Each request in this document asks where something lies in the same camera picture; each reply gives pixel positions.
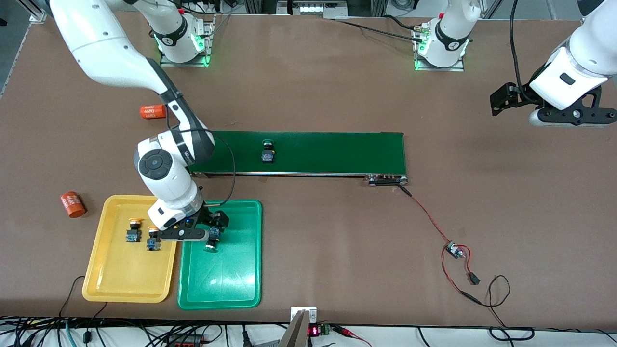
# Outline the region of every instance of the mounting plate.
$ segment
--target mounting plate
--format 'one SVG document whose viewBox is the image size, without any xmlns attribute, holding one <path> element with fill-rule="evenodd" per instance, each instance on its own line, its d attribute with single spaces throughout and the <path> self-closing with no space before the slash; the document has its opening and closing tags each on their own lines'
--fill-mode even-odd
<svg viewBox="0 0 617 347">
<path fill-rule="evenodd" d="M 308 311 L 310 314 L 310 323 L 317 323 L 317 307 L 302 307 L 302 306 L 294 306 L 291 308 L 291 313 L 289 315 L 289 321 L 294 320 L 294 317 L 298 313 L 298 311 Z"/>
</svg>

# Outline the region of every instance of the white floor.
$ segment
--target white floor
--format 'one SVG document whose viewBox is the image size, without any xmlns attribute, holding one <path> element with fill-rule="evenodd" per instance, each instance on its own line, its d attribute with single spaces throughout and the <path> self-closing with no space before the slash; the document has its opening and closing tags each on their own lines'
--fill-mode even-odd
<svg viewBox="0 0 617 347">
<path fill-rule="evenodd" d="M 356 335 L 369 341 L 373 347 L 423 347 L 425 346 L 420 339 L 418 329 L 413 327 L 347 327 Z M 156 335 L 164 333 L 168 330 L 165 327 L 148 328 L 148 330 Z M 77 347 L 84 347 L 81 342 L 81 336 L 85 329 L 71 330 L 73 339 Z M 149 342 L 144 332 L 139 328 L 102 328 L 101 335 L 107 347 L 143 347 Z M 96 332 L 91 329 L 93 340 L 89 347 L 103 347 L 99 341 Z M 277 325 L 247 325 L 247 332 L 251 338 L 253 345 L 266 343 L 273 340 L 279 340 L 284 333 L 284 329 Z M 486 329 L 475 328 L 422 328 L 422 332 L 427 342 L 431 347 L 454 346 L 454 347 L 478 347 L 478 346 L 508 346 L 508 342 L 494 340 L 489 335 Z M 205 331 L 205 339 L 211 340 L 219 333 L 217 326 L 209 327 Z M 528 332 L 510 332 L 512 337 L 523 337 L 529 335 Z M 617 334 L 611 334 L 617 340 Z M 22 341 L 26 339 L 28 334 L 24 334 Z M 228 338 L 230 347 L 242 346 L 242 326 L 228 325 Z M 5 334 L 0 336 L 0 346 L 12 346 L 15 336 L 13 334 Z M 36 338 L 32 346 L 39 342 L 40 338 Z M 62 346 L 69 347 L 70 343 L 67 339 L 66 332 L 61 331 Z M 353 340 L 343 337 L 337 333 L 331 333 L 317 338 L 313 338 L 313 346 L 321 347 L 330 343 L 335 343 L 333 347 L 368 347 L 362 341 Z M 579 332 L 536 332 L 535 337 L 529 341 L 516 341 L 515 346 L 522 347 L 547 347 L 547 346 L 577 346 L 577 347 L 593 347 L 593 346 L 617 346 L 606 335 L 602 333 L 579 333 Z M 45 339 L 42 347 L 57 346 L 56 333 L 50 333 Z M 226 347 L 225 329 L 223 334 L 217 340 L 208 344 L 211 347 Z"/>
</svg>

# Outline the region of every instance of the cable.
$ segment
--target cable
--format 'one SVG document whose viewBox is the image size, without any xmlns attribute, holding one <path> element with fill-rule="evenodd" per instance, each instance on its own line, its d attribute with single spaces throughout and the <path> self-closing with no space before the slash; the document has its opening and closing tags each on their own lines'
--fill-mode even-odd
<svg viewBox="0 0 617 347">
<path fill-rule="evenodd" d="M 356 23 L 350 23 L 350 22 L 345 22 L 344 20 L 336 20 L 336 19 L 332 19 L 332 20 L 337 22 L 337 23 L 345 23 L 345 24 L 348 24 L 348 25 L 351 25 L 351 26 L 354 26 L 354 27 L 358 27 L 358 28 L 361 28 L 361 29 L 366 29 L 366 30 L 374 31 L 376 33 L 380 33 L 380 34 L 383 34 L 383 35 L 403 38 L 405 40 L 410 40 L 410 41 L 415 41 L 415 42 L 422 42 L 421 39 L 413 38 L 411 36 L 404 36 L 404 35 L 399 35 L 399 34 L 395 34 L 395 33 L 389 33 L 387 31 L 382 31 L 382 30 L 377 30 L 377 29 L 365 27 L 364 25 L 360 25 L 360 24 L 356 24 Z"/>
<path fill-rule="evenodd" d="M 75 288 L 75 284 L 77 283 L 77 281 L 78 281 L 80 278 L 86 278 L 86 277 L 85 277 L 85 276 L 83 276 L 83 275 L 82 275 L 82 276 L 77 276 L 77 277 L 75 277 L 75 279 L 73 280 L 73 284 L 71 285 L 71 290 L 70 290 L 70 291 L 68 291 L 68 296 L 67 296 L 67 299 L 64 301 L 64 304 L 62 304 L 62 307 L 60 308 L 60 311 L 58 312 L 58 317 L 59 317 L 59 318 L 64 318 L 64 317 L 62 317 L 62 311 L 64 311 L 64 308 L 65 308 L 65 307 L 67 307 L 68 300 L 71 298 L 71 294 L 73 293 L 73 289 Z"/>
<path fill-rule="evenodd" d="M 495 334 L 493 333 L 493 330 L 495 330 L 495 329 L 501 331 L 505 335 L 505 338 L 495 336 Z M 536 335 L 536 331 L 533 328 L 528 328 L 528 329 L 527 328 L 524 328 L 524 329 L 521 328 L 521 329 L 518 329 L 518 330 L 529 331 L 529 332 L 531 332 L 531 334 L 530 334 L 530 336 L 527 336 L 527 337 L 511 337 L 508 334 L 508 332 L 506 332 L 505 329 L 503 329 L 502 327 L 489 327 L 489 334 L 491 335 L 492 338 L 494 338 L 497 341 L 509 342 L 510 343 L 510 347 L 515 347 L 514 346 L 514 341 L 529 341 L 532 338 L 534 338 L 535 335 Z"/>
<path fill-rule="evenodd" d="M 330 324 L 330 327 L 332 328 L 332 331 L 337 332 L 345 337 L 349 337 L 349 338 L 353 338 L 356 340 L 360 340 L 364 343 L 366 343 L 369 347 L 373 347 L 373 345 L 371 345 L 370 342 L 364 340 L 363 338 L 359 337 L 358 335 L 356 335 L 354 332 L 352 332 L 351 330 L 341 327 L 340 325 L 336 325 L 336 324 Z"/>
<path fill-rule="evenodd" d="M 204 10 L 204 8 L 203 8 L 203 7 L 201 7 L 201 5 L 200 5 L 198 2 L 195 2 L 195 6 L 199 7 L 199 9 L 201 10 L 201 12 L 202 12 L 203 14 L 205 14 L 205 10 Z"/>
<path fill-rule="evenodd" d="M 444 233 L 443 230 L 441 230 L 441 228 L 437 225 L 437 222 L 435 221 L 435 218 L 433 218 L 431 216 L 431 214 L 428 212 L 428 210 L 426 209 L 426 207 L 424 207 L 424 205 L 422 205 L 415 196 L 413 196 L 404 186 L 402 185 L 397 185 L 402 191 L 403 193 L 407 194 L 407 196 L 409 196 L 410 198 L 412 198 L 421 208 L 422 210 L 424 210 L 424 213 L 426 214 L 426 216 L 428 217 L 428 219 L 431 220 L 431 223 L 433 223 L 433 226 L 435 227 L 435 229 L 437 229 L 437 231 L 441 234 L 441 236 L 444 237 L 445 241 L 450 243 L 452 242 Z"/>
<path fill-rule="evenodd" d="M 99 327 L 94 327 L 94 329 L 96 330 L 96 334 L 99 335 L 99 341 L 101 341 L 101 344 L 103 345 L 103 347 L 107 347 L 107 345 L 105 345 L 105 341 L 103 341 L 103 337 L 101 336 L 101 333 L 99 332 Z"/>
<path fill-rule="evenodd" d="M 373 345 L 371 345 L 371 343 L 369 341 L 366 341 L 366 340 L 364 340 L 363 338 L 361 338 L 361 337 L 359 337 L 357 335 L 352 337 L 352 338 L 355 338 L 356 340 L 360 340 L 360 341 L 366 343 L 369 347 L 373 347 Z"/>
<path fill-rule="evenodd" d="M 521 91 L 521 95 L 523 98 L 529 101 L 532 104 L 538 104 L 538 101 L 532 100 L 523 88 L 523 84 L 521 83 L 521 73 L 518 70 L 518 56 L 516 56 L 516 48 L 514 46 L 514 13 L 516 12 L 516 5 L 518 4 L 518 0 L 514 0 L 512 3 L 512 11 L 510 12 L 510 49 L 512 50 L 512 60 L 514 61 L 514 73 L 516 75 L 516 82 L 518 83 L 518 89 Z"/>
<path fill-rule="evenodd" d="M 448 247 L 452 244 L 452 241 L 450 240 L 450 238 L 448 238 L 445 233 L 443 232 L 443 230 L 441 230 L 441 228 L 438 226 L 437 222 L 435 221 L 435 218 L 432 217 L 432 215 L 430 214 L 430 212 L 428 212 L 428 210 L 426 209 L 426 207 L 424 207 L 424 205 L 422 205 L 419 200 L 416 199 L 416 197 L 414 195 L 411 194 L 411 192 L 409 192 L 405 187 L 403 187 L 402 185 L 398 185 L 398 187 L 410 198 L 412 198 L 424 211 L 424 213 L 428 216 L 428 218 L 431 220 L 431 223 L 433 223 L 433 226 L 435 227 L 435 229 L 437 229 L 437 231 L 441 234 L 441 236 L 443 236 L 443 238 L 445 239 L 447 243 L 447 245 L 445 245 L 442 249 L 441 249 L 441 269 L 444 272 L 445 277 L 448 279 L 448 282 L 450 282 L 450 284 L 454 287 L 454 289 L 457 290 L 457 292 L 459 292 L 462 296 L 466 297 L 467 299 L 469 299 L 471 302 L 478 304 L 482 307 L 487 307 L 491 310 L 491 313 L 493 313 L 493 316 L 495 316 L 495 318 L 497 319 L 497 321 L 499 322 L 499 324 L 501 324 L 501 326 L 506 327 L 506 325 L 504 324 L 504 322 L 501 320 L 501 318 L 499 317 L 499 315 L 495 312 L 494 308 L 495 307 L 499 307 L 501 306 L 505 300 L 508 298 L 508 296 L 510 295 L 510 282 L 508 281 L 508 278 L 504 275 L 497 275 L 493 278 L 493 280 L 490 282 L 489 284 L 489 288 L 488 288 L 488 292 L 489 292 L 489 304 L 486 305 L 484 303 L 482 303 L 480 300 L 476 299 L 473 295 L 461 290 L 456 283 L 454 283 L 454 281 L 452 280 L 452 278 L 450 277 L 450 274 L 448 273 L 448 270 L 445 268 L 445 259 L 444 259 L 444 255 L 446 252 L 452 253 L 451 250 L 448 249 Z M 456 245 L 457 247 L 464 249 L 467 251 L 468 256 L 465 259 L 465 269 L 467 271 L 467 275 L 470 279 L 470 281 L 472 282 L 472 284 L 476 285 L 480 282 L 480 280 L 475 276 L 475 274 L 471 271 L 470 268 L 470 262 L 471 262 L 471 249 L 465 245 Z M 493 284 L 499 279 L 499 278 L 503 278 L 505 280 L 505 283 L 508 285 L 508 292 L 505 294 L 505 296 L 503 297 L 503 299 L 501 301 L 499 301 L 496 304 L 493 304 L 493 292 L 492 292 L 492 288 L 493 288 Z"/>
<path fill-rule="evenodd" d="M 86 332 L 84 333 L 84 342 L 86 343 L 86 346 L 90 342 L 90 339 L 92 339 L 91 335 L 90 335 L 90 324 L 92 323 L 92 320 L 96 318 L 96 316 L 98 316 L 101 312 L 103 312 L 105 307 L 107 307 L 107 303 L 105 303 L 103 305 L 103 307 L 101 307 L 101 309 L 98 310 L 98 312 L 95 313 L 94 316 L 92 316 L 92 318 L 90 318 L 90 320 L 88 321 L 88 324 L 86 325 Z"/>
<path fill-rule="evenodd" d="M 218 204 L 214 204 L 211 206 L 222 206 L 224 205 L 227 201 L 229 201 L 229 199 L 231 198 L 231 195 L 233 194 L 233 190 L 236 187 L 236 157 L 233 154 L 233 151 L 231 150 L 231 146 L 229 143 L 227 143 L 227 141 L 225 141 L 224 138 L 222 138 L 218 133 L 210 130 L 210 129 L 187 129 L 187 130 L 180 130 L 180 133 L 185 133 L 185 132 L 194 132 L 194 131 L 202 131 L 202 132 L 207 132 L 207 133 L 211 133 L 212 135 L 216 136 L 226 147 L 227 150 L 229 150 L 230 155 L 231 155 L 231 165 L 233 167 L 233 174 L 231 176 L 231 188 L 230 188 L 230 192 L 229 194 L 227 194 L 227 197 L 225 198 L 225 200 L 223 200 L 222 202 L 218 203 Z"/>
<path fill-rule="evenodd" d="M 211 342 L 214 342 L 214 341 L 216 341 L 216 340 L 217 340 L 217 338 L 220 338 L 220 337 L 221 337 L 221 335 L 223 334 L 223 328 L 221 328 L 221 326 L 220 326 L 220 325 L 217 325 L 217 327 L 220 329 L 220 331 L 218 332 L 218 335 L 217 335 L 215 338 L 213 338 L 212 340 L 210 340 L 210 341 L 206 341 L 206 343 L 211 343 Z"/>
<path fill-rule="evenodd" d="M 223 24 L 225 24 L 225 22 L 227 22 L 227 20 L 229 20 L 229 18 L 231 17 L 231 14 L 233 12 L 236 12 L 236 10 L 240 9 L 241 6 L 237 6 L 236 8 L 230 8 L 229 12 L 227 12 L 227 16 L 221 21 L 221 24 L 219 24 L 216 28 L 214 28 L 214 31 L 212 32 L 212 34 L 214 35 L 214 33 L 216 33 L 218 31 L 218 29 L 220 29 L 220 27 L 223 26 Z"/>
<path fill-rule="evenodd" d="M 613 342 L 615 342 L 617 344 L 617 341 L 615 341 L 615 339 L 611 335 L 609 335 L 607 332 L 605 332 L 604 330 L 600 330 L 600 329 L 596 329 L 596 330 L 598 330 L 599 332 L 601 332 L 604 335 L 608 336 L 609 339 L 613 340 Z"/>
<path fill-rule="evenodd" d="M 431 345 L 428 344 L 428 342 L 426 342 L 426 339 L 424 338 L 424 334 L 422 334 L 422 329 L 420 327 L 418 328 L 418 332 L 420 333 L 420 338 L 422 339 L 422 342 L 424 343 L 424 345 L 426 345 L 426 347 L 431 347 Z"/>
<path fill-rule="evenodd" d="M 227 334 L 227 324 L 225 324 L 225 341 L 227 342 L 227 347 L 230 347 L 230 338 L 229 334 Z"/>
<path fill-rule="evenodd" d="M 172 128 L 169 125 L 169 112 L 167 113 L 167 115 L 165 116 L 165 123 L 167 124 L 167 129 L 170 132 L 174 131 L 174 128 Z M 211 133 L 213 136 L 216 136 L 219 140 L 221 140 L 221 142 L 227 147 L 227 149 L 230 152 L 231 155 L 231 165 L 233 167 L 233 174 L 231 177 L 231 188 L 230 188 L 230 192 L 229 194 L 227 194 L 227 197 L 225 198 L 225 200 L 223 200 L 221 203 L 218 204 L 214 204 L 214 205 L 210 205 L 212 207 L 217 207 L 217 206 L 222 206 L 225 203 L 227 203 L 227 201 L 229 201 L 229 199 L 231 198 L 231 195 L 233 194 L 233 190 L 236 187 L 236 157 L 233 154 L 233 150 L 231 149 L 231 146 L 229 145 L 229 143 L 227 143 L 227 141 L 225 141 L 224 138 L 222 138 L 218 133 L 214 132 L 213 130 L 210 129 L 206 129 L 206 128 L 189 128 L 189 129 L 185 129 L 185 130 L 180 130 L 180 133 L 186 133 L 186 132 L 206 132 L 206 133 Z"/>
<path fill-rule="evenodd" d="M 383 18 L 390 18 L 393 21 L 395 21 L 396 24 L 398 24 L 400 27 L 403 27 L 403 28 L 405 28 L 407 30 L 413 30 L 414 25 L 412 25 L 412 26 L 405 25 L 397 17 L 394 17 L 393 15 L 386 14 L 386 15 L 383 16 Z"/>
<path fill-rule="evenodd" d="M 71 330 L 68 328 L 68 319 L 64 322 L 64 328 L 67 330 L 68 341 L 71 342 L 71 346 L 77 347 L 75 340 L 73 340 L 73 336 L 71 335 Z"/>
</svg>

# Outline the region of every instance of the electrical connector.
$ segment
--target electrical connector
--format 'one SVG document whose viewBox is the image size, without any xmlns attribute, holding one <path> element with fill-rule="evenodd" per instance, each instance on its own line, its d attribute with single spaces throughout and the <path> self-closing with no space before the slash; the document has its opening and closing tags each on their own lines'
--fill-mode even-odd
<svg viewBox="0 0 617 347">
<path fill-rule="evenodd" d="M 471 282 L 471 284 L 477 285 L 480 283 L 480 278 L 478 278 L 478 276 L 476 276 L 473 272 L 468 273 L 467 276 L 469 276 L 469 282 Z"/>
<path fill-rule="evenodd" d="M 465 257 L 465 253 L 463 252 L 461 247 L 454 243 L 454 241 L 450 241 L 450 243 L 448 243 L 445 248 L 446 250 L 448 250 L 448 253 L 450 253 L 450 255 L 454 257 L 454 259 Z"/>
<path fill-rule="evenodd" d="M 332 328 L 332 331 L 337 332 L 345 337 L 351 337 L 354 334 L 350 330 L 345 329 L 344 327 L 341 327 L 340 325 L 330 324 L 330 328 Z"/>
<path fill-rule="evenodd" d="M 246 330 L 242 332 L 242 339 L 244 340 L 242 347 L 253 347 L 251 339 L 249 338 L 249 333 L 247 333 Z"/>
<path fill-rule="evenodd" d="M 423 27 L 421 25 L 414 25 L 413 26 L 413 31 L 415 31 L 417 33 L 428 34 L 428 33 L 431 32 L 431 29 L 429 27 Z"/>
<path fill-rule="evenodd" d="M 86 330 L 85 333 L 83 333 L 83 336 L 82 336 L 81 340 L 82 340 L 83 343 L 88 343 L 88 342 L 92 341 L 92 333 L 89 332 L 88 330 Z"/>
</svg>

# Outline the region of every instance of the red wire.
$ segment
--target red wire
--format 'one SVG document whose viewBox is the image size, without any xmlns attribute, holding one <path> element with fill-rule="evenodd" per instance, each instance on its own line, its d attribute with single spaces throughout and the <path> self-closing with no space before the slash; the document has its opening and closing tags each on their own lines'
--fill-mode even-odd
<svg viewBox="0 0 617 347">
<path fill-rule="evenodd" d="M 465 262 L 465 267 L 467 268 L 467 272 L 471 272 L 471 269 L 469 268 L 469 262 L 471 261 L 471 249 L 465 245 L 458 245 L 458 246 L 466 249 L 467 253 L 469 253 L 467 255 L 467 261 Z"/>
<path fill-rule="evenodd" d="M 418 199 L 416 199 L 415 196 L 412 196 L 412 199 L 420 206 L 422 207 L 422 210 L 424 210 L 424 213 L 426 213 L 426 215 L 428 216 L 428 219 L 431 220 L 431 223 L 433 223 L 433 225 L 435 226 L 435 229 L 437 229 L 437 231 L 441 234 L 441 236 L 443 236 L 445 238 L 445 240 L 450 243 L 450 239 L 444 234 L 444 232 L 441 230 L 441 228 L 437 225 L 437 222 L 435 221 L 435 218 L 433 218 L 431 216 L 431 214 L 428 212 L 428 210 L 426 209 L 426 207 L 424 207 L 424 205 L 422 205 Z"/>
<path fill-rule="evenodd" d="M 448 274 L 448 270 L 445 269 L 445 262 L 444 262 L 445 251 L 446 251 L 446 247 L 444 246 L 444 248 L 441 250 L 441 269 L 444 271 L 445 277 L 448 279 L 448 281 L 454 287 L 454 289 L 456 289 L 459 293 L 461 293 L 461 289 L 459 289 L 456 283 L 454 283 L 454 281 L 450 277 L 450 274 Z"/>
<path fill-rule="evenodd" d="M 352 338 L 355 338 L 357 340 L 363 341 L 364 343 L 366 343 L 367 345 L 373 347 L 373 345 L 371 345 L 371 343 L 369 341 L 364 340 L 363 338 L 359 337 L 358 335 L 354 334 L 353 336 L 351 336 Z"/>
</svg>

